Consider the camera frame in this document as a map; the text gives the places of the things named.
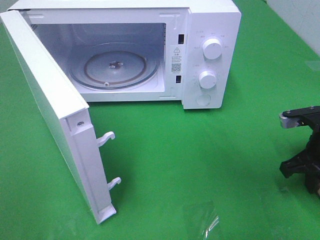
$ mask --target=white knob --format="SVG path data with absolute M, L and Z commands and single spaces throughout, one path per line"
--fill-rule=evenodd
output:
M 210 38 L 202 45 L 203 55 L 207 59 L 217 59 L 222 53 L 222 44 L 216 38 Z
M 216 74 L 212 71 L 204 71 L 199 75 L 199 84 L 203 89 L 211 89 L 217 83 Z

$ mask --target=qr code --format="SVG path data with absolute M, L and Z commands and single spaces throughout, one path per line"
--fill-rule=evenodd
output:
M 172 73 L 181 72 L 181 63 L 172 63 L 171 64 L 171 72 Z

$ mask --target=white microwave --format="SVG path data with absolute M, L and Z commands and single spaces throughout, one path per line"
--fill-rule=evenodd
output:
M 37 105 L 101 223 L 116 213 L 86 102 L 222 105 L 241 13 L 231 0 L 19 0 L 0 14 Z

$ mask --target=timer knob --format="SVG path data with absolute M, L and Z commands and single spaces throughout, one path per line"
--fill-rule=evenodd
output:
M 199 84 L 203 89 L 211 89 L 217 83 L 216 74 L 212 71 L 203 71 L 199 75 Z
M 222 53 L 222 43 L 216 38 L 210 38 L 204 42 L 202 50 L 207 59 L 217 59 Z

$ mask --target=microwave door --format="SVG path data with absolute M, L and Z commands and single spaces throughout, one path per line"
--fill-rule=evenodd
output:
M 12 10 L 0 16 L 38 108 L 99 224 L 116 213 L 109 190 L 121 179 L 107 183 L 99 152 L 115 135 L 96 138 L 88 104 L 22 15 Z

